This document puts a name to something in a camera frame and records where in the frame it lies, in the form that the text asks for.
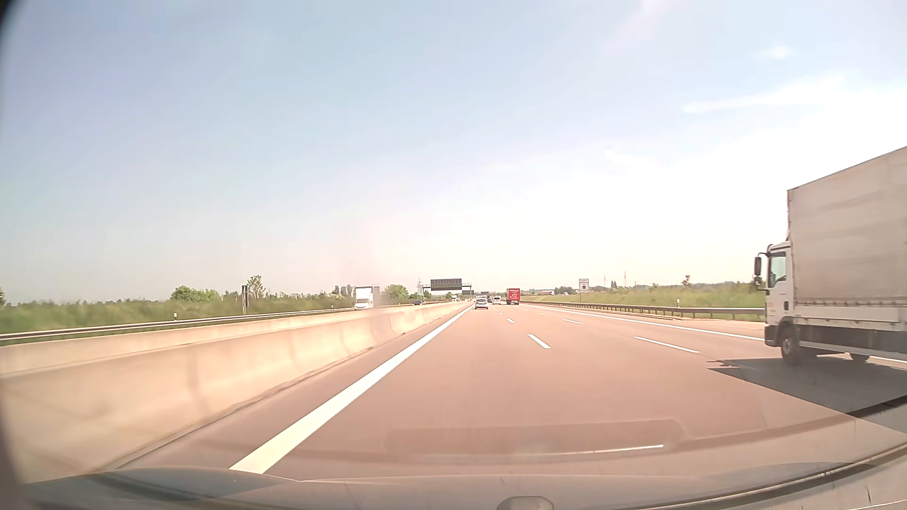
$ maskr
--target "red truck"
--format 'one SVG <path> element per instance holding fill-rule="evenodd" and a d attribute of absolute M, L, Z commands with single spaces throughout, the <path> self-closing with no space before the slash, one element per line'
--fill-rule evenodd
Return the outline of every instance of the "red truck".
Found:
<path fill-rule="evenodd" d="M 507 289 L 507 304 L 520 304 L 520 290 L 519 289 Z"/>

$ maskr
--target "tree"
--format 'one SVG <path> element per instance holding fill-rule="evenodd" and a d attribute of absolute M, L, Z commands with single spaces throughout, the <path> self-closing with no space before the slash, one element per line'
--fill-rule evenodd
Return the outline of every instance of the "tree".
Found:
<path fill-rule="evenodd" d="M 193 289 L 185 285 L 180 285 L 171 293 L 171 299 L 177 301 L 216 301 L 220 299 L 220 293 L 214 289 Z"/>
<path fill-rule="evenodd" d="M 249 297 L 253 299 L 262 299 L 265 297 L 265 286 L 261 283 L 261 275 L 257 274 L 255 276 L 250 276 L 249 281 L 246 282 L 249 285 Z"/>
<path fill-rule="evenodd" d="M 385 287 L 384 292 L 386 302 L 390 301 L 402 301 L 409 298 L 409 292 L 406 290 L 406 287 L 400 285 L 399 283 L 392 283 Z"/>

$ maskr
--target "concrete barrier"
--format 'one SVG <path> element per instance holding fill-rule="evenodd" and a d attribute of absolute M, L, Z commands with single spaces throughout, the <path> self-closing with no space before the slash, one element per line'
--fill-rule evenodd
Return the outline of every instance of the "concrete barrier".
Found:
<path fill-rule="evenodd" d="M 14 463 L 24 482 L 115 466 L 465 306 L 438 303 L 0 347 L 0 405 Z"/>

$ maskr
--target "car hood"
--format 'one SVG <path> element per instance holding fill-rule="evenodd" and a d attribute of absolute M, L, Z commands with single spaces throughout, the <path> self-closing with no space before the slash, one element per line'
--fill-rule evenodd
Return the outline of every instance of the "car hood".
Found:
<path fill-rule="evenodd" d="M 24 489 L 38 508 L 48 510 L 606 510 L 705 501 L 763 485 L 766 473 L 777 480 L 807 467 L 814 470 L 816 464 L 709 477 L 467 475 L 303 481 L 228 469 L 157 467 L 70 476 Z"/>

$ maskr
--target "vegetation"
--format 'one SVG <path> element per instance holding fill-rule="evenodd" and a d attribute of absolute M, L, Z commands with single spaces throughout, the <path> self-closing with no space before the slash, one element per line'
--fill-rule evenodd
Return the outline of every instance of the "vegetation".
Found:
<path fill-rule="evenodd" d="M 406 290 L 406 287 L 399 283 L 388 285 L 381 291 L 381 303 L 385 305 L 408 303 L 409 300 L 409 292 Z"/>
<path fill-rule="evenodd" d="M 353 306 L 352 287 L 345 286 L 345 296 L 337 294 L 270 294 L 265 291 L 261 276 L 249 279 L 247 315 L 279 313 L 311 309 L 342 309 Z M 66 329 L 109 324 L 132 324 L 176 319 L 203 319 L 242 314 L 239 292 L 223 293 L 213 289 L 177 287 L 171 297 L 156 301 L 149 299 L 117 299 L 116 301 L 77 301 L 54 303 L 32 301 L 0 307 L 0 333 Z"/>
<path fill-rule="evenodd" d="M 760 308 L 766 295 L 751 283 L 726 281 L 724 283 L 686 283 L 680 285 L 637 285 L 617 287 L 614 290 L 558 296 L 526 296 L 524 300 L 608 303 L 625 305 L 650 305 L 675 307 Z"/>

